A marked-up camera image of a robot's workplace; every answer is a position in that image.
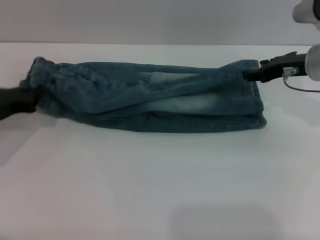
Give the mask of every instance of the white wall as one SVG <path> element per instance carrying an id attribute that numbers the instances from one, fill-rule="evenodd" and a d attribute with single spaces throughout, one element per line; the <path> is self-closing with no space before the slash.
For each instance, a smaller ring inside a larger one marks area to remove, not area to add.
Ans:
<path id="1" fill-rule="evenodd" d="M 1 0 L 1 42 L 314 45 L 300 0 Z"/>

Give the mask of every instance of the cable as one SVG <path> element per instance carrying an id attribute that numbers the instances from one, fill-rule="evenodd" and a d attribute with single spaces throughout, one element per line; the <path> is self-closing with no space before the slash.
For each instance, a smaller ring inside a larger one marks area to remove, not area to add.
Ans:
<path id="1" fill-rule="evenodd" d="M 300 91 L 300 92 L 306 92 L 306 93 L 320 93 L 320 90 L 305 90 L 305 89 L 300 89 L 300 88 L 295 88 L 293 86 L 288 85 L 288 83 L 286 83 L 286 81 L 283 81 L 284 85 L 286 85 L 288 88 L 296 90 L 296 91 Z"/>

